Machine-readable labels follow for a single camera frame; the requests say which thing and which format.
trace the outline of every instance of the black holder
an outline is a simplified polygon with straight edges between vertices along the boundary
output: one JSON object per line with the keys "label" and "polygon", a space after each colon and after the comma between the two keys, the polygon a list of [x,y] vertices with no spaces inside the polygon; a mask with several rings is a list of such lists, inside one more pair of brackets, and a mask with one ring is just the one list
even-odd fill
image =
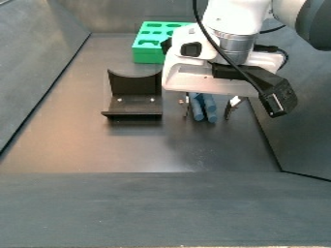
{"label": "black holder", "polygon": [[111,70],[108,81],[112,92],[108,111],[111,117],[161,117],[161,72],[147,77],[123,77]]}

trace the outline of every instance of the black cable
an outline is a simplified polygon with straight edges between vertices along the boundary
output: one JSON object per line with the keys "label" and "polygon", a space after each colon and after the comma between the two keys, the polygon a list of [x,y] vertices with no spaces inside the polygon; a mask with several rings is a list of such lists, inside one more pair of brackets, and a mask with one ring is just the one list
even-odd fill
{"label": "black cable", "polygon": [[279,26],[279,27],[275,27],[275,28],[271,28],[271,29],[268,29],[268,30],[264,30],[264,31],[260,32],[260,34],[271,33],[271,32],[273,32],[273,31],[281,29],[283,27],[285,27],[285,25],[281,25],[281,26]]}
{"label": "black cable", "polygon": [[225,55],[225,53],[221,51],[221,49],[219,48],[217,44],[215,43],[215,41],[212,40],[199,17],[199,12],[197,12],[197,7],[196,7],[196,0],[192,0],[192,12],[193,12],[193,17],[195,20],[197,22],[197,25],[200,27],[200,30],[208,40],[208,42],[211,43],[213,49],[216,50],[216,52],[224,57],[225,61],[229,63],[231,67],[241,74],[241,76],[245,78],[245,80],[252,84],[252,86],[255,87],[255,89],[257,90],[259,94],[261,96],[264,96],[264,91],[260,88],[260,86],[257,85],[257,83],[255,82],[255,80],[252,80],[252,78],[243,72],[243,70],[235,65],[235,63],[232,62],[232,60],[229,59],[229,57]]}
{"label": "black cable", "polygon": [[280,49],[280,48],[279,48],[276,51],[279,51],[279,52],[284,55],[283,64],[280,65],[280,67],[279,67],[279,69],[277,69],[277,70],[280,70],[280,69],[284,67],[284,65],[287,64],[287,62],[288,62],[289,55],[288,55],[288,53],[285,52],[285,50],[283,50],[283,49]]}
{"label": "black cable", "polygon": [[279,67],[277,70],[280,70],[280,69],[284,67],[284,65],[287,64],[287,62],[288,62],[289,55],[288,55],[288,53],[287,53],[283,49],[280,49],[277,46],[253,45],[253,51],[272,52],[272,53],[280,52],[280,53],[283,54],[283,56],[284,56],[284,61],[283,61],[283,63],[281,63],[281,65],[280,65],[280,67]]}

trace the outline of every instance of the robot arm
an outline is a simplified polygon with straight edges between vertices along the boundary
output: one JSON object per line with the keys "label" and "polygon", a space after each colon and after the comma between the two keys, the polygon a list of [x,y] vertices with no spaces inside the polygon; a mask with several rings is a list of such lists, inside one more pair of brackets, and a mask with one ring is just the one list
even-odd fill
{"label": "robot arm", "polygon": [[259,97],[271,117],[288,113],[297,100],[288,81],[275,75],[283,56],[253,51],[255,40],[272,14],[315,48],[330,50],[331,41],[323,35],[331,32],[330,2],[209,0],[203,21],[196,19],[197,24],[173,33],[163,87],[184,92]]}

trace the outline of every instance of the green block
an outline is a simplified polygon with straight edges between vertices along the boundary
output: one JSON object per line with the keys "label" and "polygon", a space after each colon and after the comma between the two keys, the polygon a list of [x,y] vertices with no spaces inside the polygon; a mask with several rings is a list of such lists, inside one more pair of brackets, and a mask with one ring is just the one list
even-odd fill
{"label": "green block", "polygon": [[172,37],[177,27],[189,24],[189,22],[144,21],[132,44],[135,63],[163,64],[165,56],[160,43]]}

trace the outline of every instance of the gray floor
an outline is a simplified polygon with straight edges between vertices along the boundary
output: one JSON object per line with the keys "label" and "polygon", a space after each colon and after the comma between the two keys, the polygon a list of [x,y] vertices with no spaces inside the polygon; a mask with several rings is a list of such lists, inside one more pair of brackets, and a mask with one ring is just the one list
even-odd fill
{"label": "gray floor", "polygon": [[280,172],[0,175],[0,247],[331,245],[331,184]]}
{"label": "gray floor", "polygon": [[145,76],[135,65],[135,35],[93,35],[0,158],[0,173],[277,171],[255,115],[240,106],[231,121],[228,97],[216,96],[216,124],[184,119],[181,94],[164,92],[161,121],[109,122],[105,70]]}

